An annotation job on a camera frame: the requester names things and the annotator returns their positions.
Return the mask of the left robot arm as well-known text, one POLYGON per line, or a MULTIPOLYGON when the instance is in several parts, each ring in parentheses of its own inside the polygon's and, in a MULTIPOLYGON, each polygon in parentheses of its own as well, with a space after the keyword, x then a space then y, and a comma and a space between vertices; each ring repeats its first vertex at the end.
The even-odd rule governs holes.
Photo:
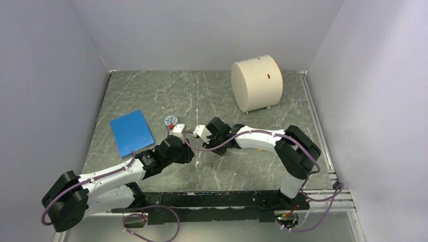
POLYGON ((131 159, 110 168, 81 175, 72 170, 63 173, 41 200, 41 223, 63 232, 103 210, 140 211, 145 195, 137 182, 173 163, 190 163, 194 152, 187 141, 170 135, 152 149, 133 151, 131 159))

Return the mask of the metal key organizer plate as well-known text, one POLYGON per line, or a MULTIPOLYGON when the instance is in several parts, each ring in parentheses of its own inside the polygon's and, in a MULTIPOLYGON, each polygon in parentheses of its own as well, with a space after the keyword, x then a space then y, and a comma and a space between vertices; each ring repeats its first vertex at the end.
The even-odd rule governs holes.
POLYGON ((203 162, 208 166, 214 166, 219 159, 222 159, 221 155, 213 151, 204 152, 204 155, 202 157, 203 162))

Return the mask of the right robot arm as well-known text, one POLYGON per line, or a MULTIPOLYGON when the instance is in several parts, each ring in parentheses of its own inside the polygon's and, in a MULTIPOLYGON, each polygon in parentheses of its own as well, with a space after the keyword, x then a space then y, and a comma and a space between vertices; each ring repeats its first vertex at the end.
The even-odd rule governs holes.
POLYGON ((207 125, 198 125, 194 136, 203 140, 203 147, 222 156, 228 149, 260 149, 275 153, 286 169, 278 194, 283 209, 292 208, 297 194, 311 174, 320 172, 317 160, 320 148, 299 127, 290 125, 285 130, 261 130, 242 124, 233 127, 214 117, 207 125))

